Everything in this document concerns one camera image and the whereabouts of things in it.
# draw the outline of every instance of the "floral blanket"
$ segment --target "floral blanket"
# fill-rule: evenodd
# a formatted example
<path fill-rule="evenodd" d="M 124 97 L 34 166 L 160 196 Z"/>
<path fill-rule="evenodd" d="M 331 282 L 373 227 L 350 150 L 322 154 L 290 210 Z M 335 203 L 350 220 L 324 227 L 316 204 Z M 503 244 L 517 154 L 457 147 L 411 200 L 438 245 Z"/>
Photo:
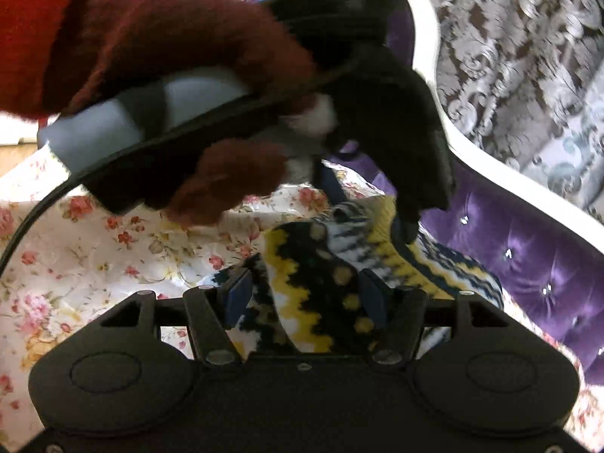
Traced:
<path fill-rule="evenodd" d="M 381 194 L 341 166 L 332 165 L 351 199 Z M 43 148 L 0 179 L 0 249 L 31 207 L 68 173 Z M 182 230 L 161 213 L 138 208 L 108 215 L 83 190 L 46 213 L 25 237 L 0 280 L 0 443 L 15 451 L 41 429 L 27 393 L 33 364 L 58 343 L 140 289 L 158 298 L 182 295 L 219 270 L 261 248 L 260 233 L 317 216 L 325 196 L 310 186 L 286 185 L 268 199 L 249 197 L 217 225 Z M 504 310 L 569 357 L 503 292 Z M 162 338 L 190 355 L 186 328 Z M 582 380 L 567 431 L 592 451 L 604 446 L 604 407 Z"/>

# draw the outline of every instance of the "screw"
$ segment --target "screw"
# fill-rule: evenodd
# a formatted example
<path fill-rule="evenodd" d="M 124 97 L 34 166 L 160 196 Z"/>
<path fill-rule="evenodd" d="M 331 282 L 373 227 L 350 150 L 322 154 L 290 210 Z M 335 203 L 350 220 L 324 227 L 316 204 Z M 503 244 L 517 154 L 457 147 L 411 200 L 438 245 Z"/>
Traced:
<path fill-rule="evenodd" d="M 228 349 L 210 351 L 205 360 L 214 366 L 225 366 L 235 361 L 235 355 Z"/>
<path fill-rule="evenodd" d="M 377 364 L 392 366 L 400 363 L 403 360 L 403 356 L 395 351 L 391 351 L 390 349 L 382 349 L 373 355 L 373 360 Z"/>

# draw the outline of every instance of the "black plastic mount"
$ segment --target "black plastic mount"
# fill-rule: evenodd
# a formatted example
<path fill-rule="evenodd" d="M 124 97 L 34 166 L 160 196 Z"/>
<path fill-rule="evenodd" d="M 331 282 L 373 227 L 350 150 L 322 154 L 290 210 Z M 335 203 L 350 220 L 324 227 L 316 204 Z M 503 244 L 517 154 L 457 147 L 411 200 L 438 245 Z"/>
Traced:
<path fill-rule="evenodd" d="M 562 430 L 579 391 L 570 361 L 478 295 L 398 292 L 364 356 L 243 362 L 219 315 L 243 311 L 248 275 L 179 299 L 139 292 L 44 356 L 29 391 L 47 429 L 21 453 L 585 453 Z M 362 299 L 391 305 L 375 274 L 361 280 Z M 159 338 L 181 325 L 193 360 Z M 416 359 L 427 327 L 451 327 L 452 338 Z"/>

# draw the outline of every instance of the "tufted upholstery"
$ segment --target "tufted upholstery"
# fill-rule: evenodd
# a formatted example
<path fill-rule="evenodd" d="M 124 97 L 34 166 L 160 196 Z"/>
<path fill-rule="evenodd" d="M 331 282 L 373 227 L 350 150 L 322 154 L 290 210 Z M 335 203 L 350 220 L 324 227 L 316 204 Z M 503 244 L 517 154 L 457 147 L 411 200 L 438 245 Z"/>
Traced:
<path fill-rule="evenodd" d="M 388 46 L 411 65 L 415 35 L 406 0 L 390 24 Z M 339 163 L 394 193 L 370 158 Z M 575 351 L 587 382 L 604 385 L 604 254 L 463 159 L 456 159 L 455 174 L 458 189 L 451 207 L 425 213 L 424 226 L 439 242 L 496 274 L 537 325 Z"/>

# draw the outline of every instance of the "damask wallpaper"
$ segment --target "damask wallpaper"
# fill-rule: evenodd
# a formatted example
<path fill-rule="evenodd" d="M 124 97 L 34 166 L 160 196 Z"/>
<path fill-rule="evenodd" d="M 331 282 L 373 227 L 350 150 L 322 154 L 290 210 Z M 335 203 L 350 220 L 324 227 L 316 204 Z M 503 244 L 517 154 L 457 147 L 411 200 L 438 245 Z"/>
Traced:
<path fill-rule="evenodd" d="M 604 223 L 604 0 L 432 2 L 455 126 Z"/>

